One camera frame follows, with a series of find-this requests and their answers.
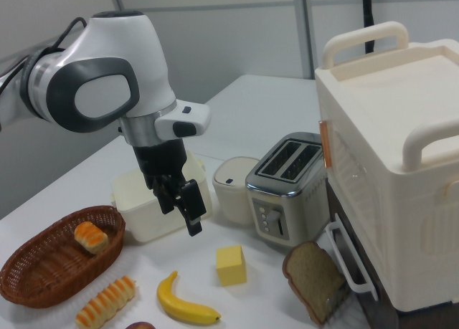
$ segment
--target yellow banana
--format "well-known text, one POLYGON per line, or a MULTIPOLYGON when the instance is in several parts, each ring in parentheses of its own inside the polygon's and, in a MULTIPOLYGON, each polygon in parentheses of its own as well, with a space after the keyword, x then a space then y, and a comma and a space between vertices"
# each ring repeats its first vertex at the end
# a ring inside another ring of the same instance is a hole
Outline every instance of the yellow banana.
POLYGON ((172 293, 172 284, 177 276, 174 270, 166 279, 161 281, 156 290, 156 296, 164 311, 171 316, 195 324, 212 324, 221 315, 209 306, 187 302, 172 293))

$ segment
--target toaster knob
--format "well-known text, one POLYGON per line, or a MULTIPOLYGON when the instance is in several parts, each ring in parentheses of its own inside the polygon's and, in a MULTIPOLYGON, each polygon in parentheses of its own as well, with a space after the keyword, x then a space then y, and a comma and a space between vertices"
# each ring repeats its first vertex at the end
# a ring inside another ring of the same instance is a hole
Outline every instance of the toaster knob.
POLYGON ((276 222, 277 220, 279 220, 279 218, 280 218, 280 212, 275 211, 273 209, 266 216, 266 220, 270 223, 276 222))

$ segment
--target white box handle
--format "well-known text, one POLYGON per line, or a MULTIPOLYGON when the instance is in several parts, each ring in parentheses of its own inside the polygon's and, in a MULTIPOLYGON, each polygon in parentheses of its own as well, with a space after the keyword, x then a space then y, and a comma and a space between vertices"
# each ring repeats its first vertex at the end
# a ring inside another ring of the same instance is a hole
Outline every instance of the white box handle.
POLYGON ((341 266, 341 269, 342 269, 342 271, 344 273, 344 277, 346 278, 347 283, 349 284, 349 287, 351 288, 351 290, 353 290, 356 293, 371 292, 372 295, 373 295, 374 300, 377 301, 378 300, 378 294, 376 292, 376 288, 373 285, 373 282, 370 279, 370 276, 369 276, 368 272, 366 271, 366 268, 365 268, 363 262, 361 261, 360 256, 357 253, 355 246, 352 244, 351 238, 349 237, 346 229, 344 228, 344 225, 343 225, 341 219, 339 218, 338 214, 335 214, 335 220, 336 221, 330 222, 325 227, 325 231, 327 233, 328 239, 330 240, 331 246, 333 247, 333 250, 335 251, 336 258, 338 259, 339 265, 341 266), (341 256, 341 253, 339 252, 338 247, 336 246, 335 239, 333 238, 333 233, 332 233, 333 230, 339 230, 343 234, 344 241, 346 242, 349 250, 351 250, 352 256, 356 260, 357 265, 359 266, 360 272, 364 276, 364 279, 365 279, 366 283, 359 285, 359 284, 356 284, 352 280, 351 273, 349 273, 349 270, 347 269, 347 266, 344 263, 343 257, 341 256))
POLYGON ((323 48, 322 68, 324 70, 331 69, 335 63, 335 54, 342 49, 391 36, 395 36, 397 38, 397 49, 408 48, 408 31, 404 25, 399 22, 390 21, 381 24, 375 24, 374 26, 367 28, 357 29, 349 33, 336 35, 335 37, 332 37, 323 48))
POLYGON ((434 141, 459 135, 459 120, 443 120, 417 126, 404 141, 402 165, 406 171, 416 171, 421 166, 422 149, 434 141))

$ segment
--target white wall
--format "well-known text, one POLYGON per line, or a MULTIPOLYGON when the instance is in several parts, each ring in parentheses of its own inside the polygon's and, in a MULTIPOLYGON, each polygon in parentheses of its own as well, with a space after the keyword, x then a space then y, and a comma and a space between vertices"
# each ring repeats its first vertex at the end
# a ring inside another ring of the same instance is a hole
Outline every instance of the white wall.
MULTIPOLYGON (((54 42, 75 17, 88 19, 99 11, 113 9, 112 0, 0 0, 0 73, 34 45, 54 42)), ((114 125, 93 134, 77 134, 40 119, 3 129, 0 218, 115 136, 114 125)), ((78 195, 77 189, 69 191, 78 195)))
MULTIPOLYGON (((372 0, 374 23, 397 21, 408 29, 411 42, 459 40, 459 0, 372 0)), ((337 34, 364 26, 361 0, 307 0, 312 26, 314 67, 322 64, 325 43, 337 34)), ((376 41, 375 50, 393 46, 393 39, 376 41)), ((337 60, 364 53, 364 46, 342 52, 337 60)))
POLYGON ((120 0, 158 32, 169 82, 206 102, 240 75, 312 77, 301 0, 120 0))

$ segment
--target tabletop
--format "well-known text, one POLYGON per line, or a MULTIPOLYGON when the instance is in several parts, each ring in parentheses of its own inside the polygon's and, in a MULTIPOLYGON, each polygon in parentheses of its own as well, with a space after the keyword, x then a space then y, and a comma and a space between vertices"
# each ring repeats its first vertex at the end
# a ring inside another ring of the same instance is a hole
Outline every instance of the tabletop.
MULTIPOLYGON (((147 321, 161 328, 193 328, 171 319, 156 299, 158 283, 178 270, 174 292, 186 300, 217 309, 221 320, 212 328, 316 328, 282 273, 288 249, 264 242, 253 227, 228 222, 212 187, 219 165, 235 156, 262 158, 282 137, 318 133, 320 117, 313 80, 245 75, 207 103, 212 120, 200 137, 184 139, 186 148, 204 163, 212 197, 212 215, 203 231, 190 237, 180 229, 146 243, 126 229, 124 248, 115 263, 85 289, 59 305, 35 310, 0 297, 0 328, 76 328, 74 319, 85 303, 114 279, 129 275, 136 296, 104 328, 126 328, 147 321), (220 247, 241 244, 247 282, 222 287, 215 270, 220 247)), ((0 263, 53 222, 78 209, 110 204, 111 181, 137 167, 132 148, 118 137, 46 189, 0 220, 0 263)), ((318 244, 331 253, 322 235, 318 244)), ((351 295, 325 328, 369 328, 351 295)))

